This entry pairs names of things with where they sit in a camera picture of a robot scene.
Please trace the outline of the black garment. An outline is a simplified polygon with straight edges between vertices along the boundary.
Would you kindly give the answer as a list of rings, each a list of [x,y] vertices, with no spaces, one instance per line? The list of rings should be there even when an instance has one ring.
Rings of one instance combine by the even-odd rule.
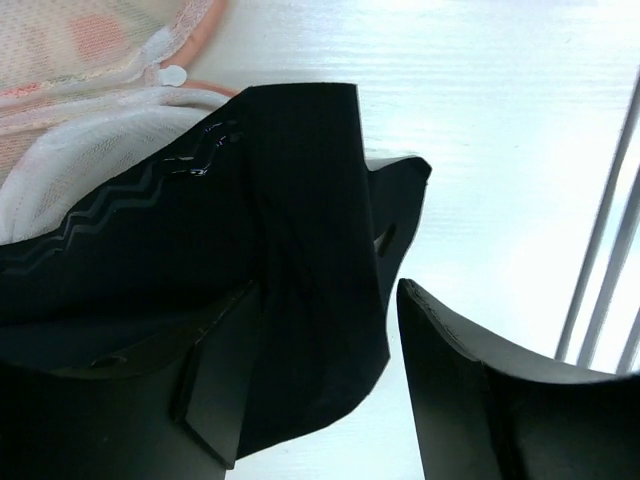
[[[389,360],[386,315],[430,165],[370,170],[356,87],[251,87],[1,250],[1,323],[189,312],[249,281],[265,340],[239,441],[249,456],[350,414]]]

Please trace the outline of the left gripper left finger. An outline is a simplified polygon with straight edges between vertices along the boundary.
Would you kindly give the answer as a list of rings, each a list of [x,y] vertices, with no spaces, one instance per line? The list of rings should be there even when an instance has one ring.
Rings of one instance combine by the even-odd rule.
[[[221,479],[234,467],[260,288],[199,310],[1,330],[5,479]]]

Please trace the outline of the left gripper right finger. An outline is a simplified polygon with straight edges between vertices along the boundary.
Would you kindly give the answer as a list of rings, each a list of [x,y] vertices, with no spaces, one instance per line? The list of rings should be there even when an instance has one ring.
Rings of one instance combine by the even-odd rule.
[[[428,479],[635,479],[639,378],[519,346],[399,282],[397,313]]]

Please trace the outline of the pink floral laundry bag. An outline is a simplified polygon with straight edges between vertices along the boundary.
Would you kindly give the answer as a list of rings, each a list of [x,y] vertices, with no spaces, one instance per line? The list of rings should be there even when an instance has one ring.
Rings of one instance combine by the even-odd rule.
[[[1,240],[56,229],[81,198],[231,96],[189,65],[224,1],[1,5]]]

